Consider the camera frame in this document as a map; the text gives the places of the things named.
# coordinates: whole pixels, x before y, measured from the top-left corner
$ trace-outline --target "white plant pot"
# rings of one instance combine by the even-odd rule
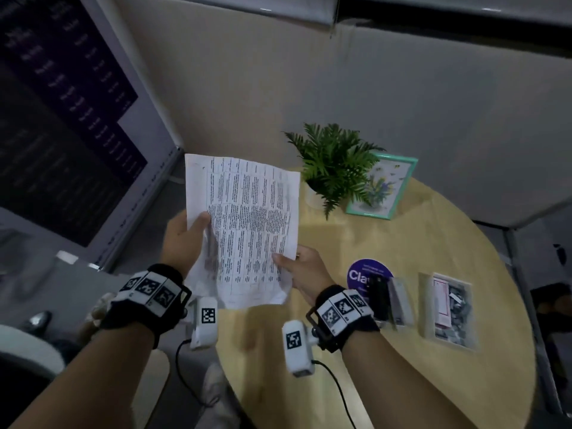
[[[320,194],[316,193],[313,189],[310,188],[308,184],[304,184],[306,186],[306,192],[304,195],[304,199],[306,204],[312,209],[320,209],[324,210],[324,197]]]

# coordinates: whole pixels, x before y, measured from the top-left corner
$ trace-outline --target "clear plastic box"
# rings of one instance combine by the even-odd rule
[[[447,283],[446,303],[444,282]],[[437,273],[427,277],[425,338],[457,348],[478,349],[470,283]]]

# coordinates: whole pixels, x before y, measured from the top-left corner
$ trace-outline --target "picture frame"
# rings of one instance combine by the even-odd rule
[[[417,165],[417,158],[372,152],[379,161],[368,172],[369,201],[372,206],[352,199],[346,213],[390,220]]]

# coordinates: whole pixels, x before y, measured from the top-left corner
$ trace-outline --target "forearm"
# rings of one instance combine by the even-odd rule
[[[355,331],[342,357],[375,428],[474,428],[380,333]]]
[[[139,323],[101,331],[10,429],[124,429],[153,340]]]

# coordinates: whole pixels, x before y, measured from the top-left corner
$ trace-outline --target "purple circular sign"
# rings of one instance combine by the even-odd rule
[[[372,274],[393,277],[391,271],[381,262],[374,259],[360,259],[352,263],[348,269],[348,288],[357,289],[360,295],[368,301],[366,285]]]

